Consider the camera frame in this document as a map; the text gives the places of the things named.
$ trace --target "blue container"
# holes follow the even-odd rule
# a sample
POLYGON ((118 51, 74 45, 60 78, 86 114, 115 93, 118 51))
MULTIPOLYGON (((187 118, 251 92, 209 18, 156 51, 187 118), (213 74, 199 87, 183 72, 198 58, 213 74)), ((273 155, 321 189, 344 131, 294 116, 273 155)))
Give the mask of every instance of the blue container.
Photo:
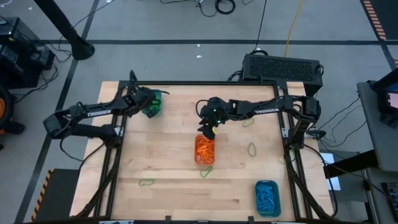
POLYGON ((278 185, 272 180, 260 180, 254 187, 256 209, 262 217, 278 217, 280 200, 278 185))

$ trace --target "wooden table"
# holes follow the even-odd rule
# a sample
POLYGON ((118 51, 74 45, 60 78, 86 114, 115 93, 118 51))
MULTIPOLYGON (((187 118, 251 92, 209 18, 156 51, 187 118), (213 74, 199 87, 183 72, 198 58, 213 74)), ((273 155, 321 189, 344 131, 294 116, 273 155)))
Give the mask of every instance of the wooden table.
MULTIPOLYGON (((118 82, 103 82, 98 102, 112 100, 118 82)), ((203 179, 193 160, 194 139, 200 118, 195 103, 218 96, 229 99, 264 101, 274 97, 271 86, 148 86, 170 92, 165 95, 161 116, 147 118, 139 113, 127 120, 112 219, 294 220, 288 175, 283 158, 282 138, 277 114, 255 116, 247 128, 242 122, 228 121, 218 128, 214 170, 203 179), (257 155, 248 155, 253 142, 257 155), (155 184, 140 187, 141 179, 155 184), (261 217, 255 208, 254 184, 273 180, 279 186, 282 213, 279 218, 261 217)), ((305 94, 302 83, 288 83, 289 94, 305 94)), ((93 125, 111 123, 111 116, 97 117, 93 125)), ((305 143, 318 149, 316 140, 305 143)), ((85 155, 101 144, 89 139, 85 155)), ((102 149, 86 161, 78 180, 70 215, 77 214, 98 188, 104 161, 102 149)), ((301 150, 307 186, 323 209, 333 213, 320 158, 308 149, 301 150)), ((301 216, 305 217, 301 191, 297 188, 301 216)), ((104 194, 103 205, 108 193, 104 194)))

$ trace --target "black stand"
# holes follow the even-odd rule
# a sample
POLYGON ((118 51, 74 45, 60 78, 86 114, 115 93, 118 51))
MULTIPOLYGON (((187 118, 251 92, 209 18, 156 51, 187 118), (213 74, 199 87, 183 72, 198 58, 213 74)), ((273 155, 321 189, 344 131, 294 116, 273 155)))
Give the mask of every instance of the black stand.
POLYGON ((75 28, 73 28, 68 18, 64 15, 54 0, 34 1, 61 32, 64 38, 69 41, 69 44, 72 47, 73 58, 76 60, 85 60, 94 54, 95 48, 77 34, 75 28))
POLYGON ((343 159, 342 161, 335 162, 331 165, 327 165, 323 168, 325 174, 329 173, 329 178, 337 177, 339 175, 345 174, 341 170, 347 172, 354 172, 363 170, 368 167, 377 167, 379 163, 377 162, 376 153, 373 150, 368 152, 364 152, 358 154, 357 156, 353 156, 347 159, 343 159))

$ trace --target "table leg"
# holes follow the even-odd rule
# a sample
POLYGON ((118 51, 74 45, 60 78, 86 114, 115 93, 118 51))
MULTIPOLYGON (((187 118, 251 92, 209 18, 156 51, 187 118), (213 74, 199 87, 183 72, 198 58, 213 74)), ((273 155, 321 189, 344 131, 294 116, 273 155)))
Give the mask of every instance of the table leg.
POLYGON ((368 152, 360 153, 356 156, 327 165, 323 168, 323 170, 325 171, 325 175, 329 173, 329 177, 326 175, 327 178, 332 178, 345 174, 345 172, 336 169, 335 167, 347 172, 354 172, 368 167, 377 167, 378 165, 379 163, 377 162, 376 153, 373 149, 368 152))

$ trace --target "green rubber band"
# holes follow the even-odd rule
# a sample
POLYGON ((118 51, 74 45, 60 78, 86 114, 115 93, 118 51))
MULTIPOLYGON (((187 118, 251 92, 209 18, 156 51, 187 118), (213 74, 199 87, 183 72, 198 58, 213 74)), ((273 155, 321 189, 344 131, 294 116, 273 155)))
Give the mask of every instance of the green rubber band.
POLYGON ((254 118, 250 118, 250 119, 244 120, 243 123, 242 123, 242 127, 247 128, 247 127, 249 127, 252 124, 254 124, 254 118))
POLYGON ((209 167, 207 170, 201 170, 200 171, 200 175, 201 175, 201 177, 202 178, 206 178, 207 177, 207 175, 209 175, 209 173, 211 172, 213 170, 213 167, 211 166, 211 167, 209 167))
POLYGON ((142 179, 142 180, 140 180, 140 181, 138 182, 138 185, 139 185, 140 187, 142 187, 142 186, 151 186, 151 185, 154 184, 154 183, 155 183, 155 180, 154 180, 154 179, 142 179))
POLYGON ((256 145, 255 145, 253 142, 250 142, 250 143, 249 143, 249 146, 248 146, 248 154, 249 154, 249 156, 251 156, 251 157, 254 157, 254 156, 256 156, 256 154, 257 154, 256 145), (250 146, 253 146, 254 154, 251 154, 251 153, 250 153, 250 146))

